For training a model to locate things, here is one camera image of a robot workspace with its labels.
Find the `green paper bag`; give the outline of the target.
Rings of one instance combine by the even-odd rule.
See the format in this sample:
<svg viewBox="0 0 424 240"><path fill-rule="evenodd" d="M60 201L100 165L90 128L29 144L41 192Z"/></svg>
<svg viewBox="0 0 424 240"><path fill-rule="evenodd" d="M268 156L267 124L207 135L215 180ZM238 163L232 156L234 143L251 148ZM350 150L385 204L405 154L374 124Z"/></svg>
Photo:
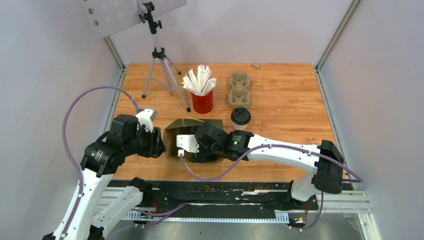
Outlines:
<svg viewBox="0 0 424 240"><path fill-rule="evenodd" d="M176 146L176 137L177 135L194 135L197 128L205 121L212 126L217 127L220 130L224 129L224 123L222 119L200 119L200 121L194 119L177 119L171 123L164 131L162 136L162 141L166 146L166 152L164 156L169 161L179 161L178 157L178 147ZM184 159L190 163L192 162L192 156L194 153L186 153ZM217 164L222 162L223 158L219 156L219 160L210 163L197 163L197 164Z"/></svg>

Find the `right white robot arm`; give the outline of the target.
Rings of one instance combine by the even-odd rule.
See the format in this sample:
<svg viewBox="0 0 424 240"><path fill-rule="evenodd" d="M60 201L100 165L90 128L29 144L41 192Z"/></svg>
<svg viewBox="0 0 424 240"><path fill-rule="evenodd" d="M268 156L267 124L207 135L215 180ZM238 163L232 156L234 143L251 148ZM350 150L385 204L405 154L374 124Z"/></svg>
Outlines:
<svg viewBox="0 0 424 240"><path fill-rule="evenodd" d="M342 192L344 158L329 140L320 144L295 144L272 140L243 129L225 132L207 122L202 123L187 140L179 137L179 147L190 153L206 153L231 161L268 161L306 172L294 180L285 195L286 204L298 209L321 191Z"/></svg>

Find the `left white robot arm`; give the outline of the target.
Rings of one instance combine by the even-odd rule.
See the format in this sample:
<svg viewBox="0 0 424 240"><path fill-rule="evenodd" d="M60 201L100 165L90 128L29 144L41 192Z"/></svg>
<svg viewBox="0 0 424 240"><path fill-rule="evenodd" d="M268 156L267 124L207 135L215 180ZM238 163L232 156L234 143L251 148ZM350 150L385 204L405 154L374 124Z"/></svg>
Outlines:
<svg viewBox="0 0 424 240"><path fill-rule="evenodd" d="M69 206L60 225L43 236L44 240L105 240L132 208L152 203L152 183L135 177L112 203L96 212L104 190L126 157L158 158L166 151L161 129L153 126L156 116L152 108L135 116L121 114L113 119L109 131L86 147L80 163L83 183L72 197L79 202L77 210Z"/></svg>

